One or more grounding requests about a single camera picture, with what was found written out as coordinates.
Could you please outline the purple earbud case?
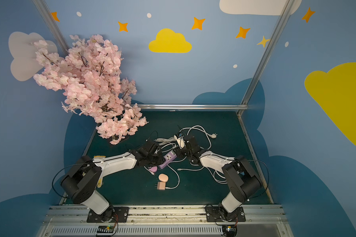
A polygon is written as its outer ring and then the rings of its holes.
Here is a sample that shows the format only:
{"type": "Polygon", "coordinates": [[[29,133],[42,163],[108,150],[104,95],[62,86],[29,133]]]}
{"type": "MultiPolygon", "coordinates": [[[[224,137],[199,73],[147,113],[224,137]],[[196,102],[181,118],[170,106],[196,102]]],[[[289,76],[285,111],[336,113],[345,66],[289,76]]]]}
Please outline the purple earbud case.
{"type": "Polygon", "coordinates": [[[154,167],[149,168],[148,170],[152,173],[156,173],[158,171],[158,167],[154,166],[154,167]]]}

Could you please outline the purple power strip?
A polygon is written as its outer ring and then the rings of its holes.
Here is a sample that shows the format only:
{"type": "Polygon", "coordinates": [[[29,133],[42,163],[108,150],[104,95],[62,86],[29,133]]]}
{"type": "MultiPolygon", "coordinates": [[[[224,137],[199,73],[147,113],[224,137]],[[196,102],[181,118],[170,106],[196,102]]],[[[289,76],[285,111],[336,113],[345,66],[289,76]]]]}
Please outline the purple power strip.
{"type": "Polygon", "coordinates": [[[169,153],[167,153],[164,156],[165,161],[158,167],[160,169],[164,169],[169,163],[173,162],[176,158],[177,158],[176,153],[173,150],[171,150],[169,153]]]}

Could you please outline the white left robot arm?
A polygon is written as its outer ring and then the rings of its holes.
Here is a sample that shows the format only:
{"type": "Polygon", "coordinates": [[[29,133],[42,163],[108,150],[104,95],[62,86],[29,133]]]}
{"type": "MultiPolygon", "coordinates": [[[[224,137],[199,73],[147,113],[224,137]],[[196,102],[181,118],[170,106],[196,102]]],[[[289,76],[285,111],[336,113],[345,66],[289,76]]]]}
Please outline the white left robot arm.
{"type": "Polygon", "coordinates": [[[93,222],[110,223],[116,221],[112,204],[97,191],[98,183],[104,177],[138,167],[155,167],[166,161],[160,145],[147,140],[143,146],[121,155],[108,158],[81,157],[69,166],[60,185],[74,204],[82,204],[90,209],[93,222]]]}

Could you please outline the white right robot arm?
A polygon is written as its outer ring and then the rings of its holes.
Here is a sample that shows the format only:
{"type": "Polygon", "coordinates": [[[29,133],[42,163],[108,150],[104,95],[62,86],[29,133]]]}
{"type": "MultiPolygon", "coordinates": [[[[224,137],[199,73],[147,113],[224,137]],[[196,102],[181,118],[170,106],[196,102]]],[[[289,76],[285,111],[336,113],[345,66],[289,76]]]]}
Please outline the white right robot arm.
{"type": "Polygon", "coordinates": [[[213,169],[223,175],[229,188],[228,195],[218,207],[206,212],[210,222],[233,222],[243,213],[241,205],[263,187],[260,176],[251,162],[243,156],[226,157],[200,147],[194,136],[174,136],[178,144],[177,156],[187,157],[194,165],[213,169]]]}

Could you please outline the pink charger adapter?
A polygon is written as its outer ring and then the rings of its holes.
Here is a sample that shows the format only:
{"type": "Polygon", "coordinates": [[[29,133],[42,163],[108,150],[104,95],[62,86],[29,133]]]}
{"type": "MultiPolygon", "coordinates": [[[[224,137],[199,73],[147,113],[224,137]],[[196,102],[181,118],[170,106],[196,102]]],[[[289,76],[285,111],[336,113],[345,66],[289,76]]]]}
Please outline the pink charger adapter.
{"type": "Polygon", "coordinates": [[[157,190],[164,191],[166,190],[166,182],[158,182],[156,186],[157,190]]]}

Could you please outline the pink artificial blossom tree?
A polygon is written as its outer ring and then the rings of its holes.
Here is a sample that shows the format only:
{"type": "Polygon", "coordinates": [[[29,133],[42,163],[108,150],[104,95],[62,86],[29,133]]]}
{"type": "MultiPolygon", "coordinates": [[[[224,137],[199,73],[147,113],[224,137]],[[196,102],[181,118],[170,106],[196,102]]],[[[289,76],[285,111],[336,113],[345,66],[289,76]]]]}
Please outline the pink artificial blossom tree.
{"type": "Polygon", "coordinates": [[[71,39],[73,46],[66,57],[49,52],[45,40],[33,43],[36,60],[44,67],[33,78],[46,89],[62,90],[63,110],[92,117],[99,136],[116,145],[148,123],[140,107],[132,104],[135,81],[120,77],[122,53],[110,40],[102,35],[71,39]]]}

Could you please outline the aluminium back frame rail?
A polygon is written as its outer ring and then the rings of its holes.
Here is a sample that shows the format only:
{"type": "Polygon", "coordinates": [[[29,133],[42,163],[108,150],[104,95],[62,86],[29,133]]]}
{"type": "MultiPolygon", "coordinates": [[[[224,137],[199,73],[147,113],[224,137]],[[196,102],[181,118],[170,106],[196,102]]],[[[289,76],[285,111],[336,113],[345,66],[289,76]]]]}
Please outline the aluminium back frame rail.
{"type": "Polygon", "coordinates": [[[247,105],[222,105],[222,104],[139,104],[142,110],[151,111],[244,111],[247,105]]]}

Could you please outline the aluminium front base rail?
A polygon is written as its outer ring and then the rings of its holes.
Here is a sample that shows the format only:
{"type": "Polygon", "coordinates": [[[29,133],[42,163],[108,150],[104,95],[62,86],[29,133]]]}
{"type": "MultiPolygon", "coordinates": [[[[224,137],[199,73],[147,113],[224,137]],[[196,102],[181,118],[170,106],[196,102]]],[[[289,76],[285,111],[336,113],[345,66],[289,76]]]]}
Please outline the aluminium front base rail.
{"type": "Polygon", "coordinates": [[[118,206],[111,223],[89,223],[82,205],[51,206],[38,237],[292,237],[280,205],[246,205],[237,220],[213,218],[204,205],[118,206]]]}

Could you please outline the right aluminium frame post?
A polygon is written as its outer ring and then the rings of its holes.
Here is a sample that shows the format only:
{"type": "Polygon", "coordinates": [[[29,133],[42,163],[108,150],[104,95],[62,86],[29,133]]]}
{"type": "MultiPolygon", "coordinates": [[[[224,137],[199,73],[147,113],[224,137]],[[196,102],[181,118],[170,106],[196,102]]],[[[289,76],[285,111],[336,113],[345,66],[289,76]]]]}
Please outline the right aluminium frame post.
{"type": "Polygon", "coordinates": [[[291,10],[293,9],[295,2],[296,2],[295,0],[286,1],[283,7],[281,15],[279,16],[278,21],[271,34],[270,41],[268,42],[268,45],[265,47],[264,53],[256,69],[256,72],[241,101],[241,105],[244,106],[245,109],[239,109],[237,111],[237,116],[239,119],[241,119],[243,112],[248,109],[248,103],[253,95],[255,88],[257,87],[257,84],[264,72],[264,69],[266,68],[269,62],[269,59],[279,41],[279,38],[281,37],[282,32],[291,16],[291,10]]]}

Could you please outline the aluminium frame post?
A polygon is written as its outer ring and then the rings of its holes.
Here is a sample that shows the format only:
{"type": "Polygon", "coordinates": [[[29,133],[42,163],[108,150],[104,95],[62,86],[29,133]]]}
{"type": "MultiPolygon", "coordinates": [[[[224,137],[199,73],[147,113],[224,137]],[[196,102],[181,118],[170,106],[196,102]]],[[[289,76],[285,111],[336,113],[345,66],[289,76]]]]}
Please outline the aluminium frame post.
{"type": "Polygon", "coordinates": [[[253,95],[255,88],[257,87],[257,84],[264,72],[264,69],[266,68],[269,62],[269,59],[279,41],[279,38],[281,37],[282,32],[291,16],[291,10],[293,9],[295,2],[296,2],[295,0],[286,1],[283,7],[281,15],[279,16],[278,21],[271,34],[270,41],[268,42],[268,45],[265,47],[264,53],[256,69],[256,72],[241,101],[241,105],[244,106],[245,109],[239,109],[237,111],[237,116],[239,119],[241,119],[243,112],[248,109],[248,103],[253,95]]]}
{"type": "Polygon", "coordinates": [[[68,54],[69,46],[57,25],[57,21],[54,20],[47,3],[44,0],[32,0],[32,2],[49,28],[51,34],[54,36],[58,46],[61,48],[62,53],[66,56],[68,54]]]}

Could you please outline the left aluminium frame post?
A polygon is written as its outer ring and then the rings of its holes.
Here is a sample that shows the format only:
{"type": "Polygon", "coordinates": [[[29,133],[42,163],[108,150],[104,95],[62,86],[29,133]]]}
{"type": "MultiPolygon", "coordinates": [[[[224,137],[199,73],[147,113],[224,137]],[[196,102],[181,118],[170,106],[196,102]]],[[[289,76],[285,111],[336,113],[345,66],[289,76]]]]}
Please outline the left aluminium frame post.
{"type": "Polygon", "coordinates": [[[49,28],[51,34],[54,36],[58,46],[61,48],[62,53],[66,56],[68,54],[69,46],[57,25],[57,21],[54,20],[47,3],[44,0],[32,0],[32,2],[49,28]]]}

